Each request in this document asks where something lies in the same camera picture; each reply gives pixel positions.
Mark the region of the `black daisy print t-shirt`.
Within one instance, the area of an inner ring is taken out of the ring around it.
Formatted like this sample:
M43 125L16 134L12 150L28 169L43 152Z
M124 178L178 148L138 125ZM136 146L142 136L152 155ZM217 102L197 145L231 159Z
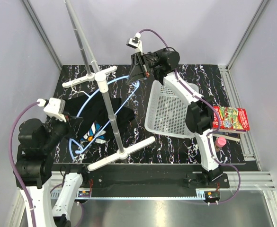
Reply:
M135 118L134 111L127 107L121 107L121 98L111 98L113 110L116 112L116 122L120 131L123 134L127 131L129 123ZM92 99L86 104L82 110L80 117L83 118L83 123L80 127L79 137L80 142L84 145L89 144L91 141L94 143L103 144L106 141L113 139L114 134L111 124L94 139L95 135L102 127L109 121L106 111L105 103L100 92L96 93Z

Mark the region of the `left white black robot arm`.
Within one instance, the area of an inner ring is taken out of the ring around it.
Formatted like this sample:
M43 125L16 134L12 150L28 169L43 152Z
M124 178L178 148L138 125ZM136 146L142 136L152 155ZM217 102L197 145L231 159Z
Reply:
M24 199L30 227L70 227L71 210L80 187L89 176L80 167L67 170L55 205L51 204L51 177L54 159L51 153L64 138L75 137L75 120L48 123L29 119L19 127L16 183Z

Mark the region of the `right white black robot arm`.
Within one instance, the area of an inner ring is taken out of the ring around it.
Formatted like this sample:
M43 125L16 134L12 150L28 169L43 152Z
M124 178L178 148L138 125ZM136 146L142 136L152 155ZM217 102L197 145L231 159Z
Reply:
M202 183L213 187L223 174L220 169L213 141L213 122L217 114L209 97L192 89L177 73L180 55L171 47L155 52L136 52L131 55L131 67L127 83L148 78L151 74L169 88L187 107L185 124L198 143L203 169Z

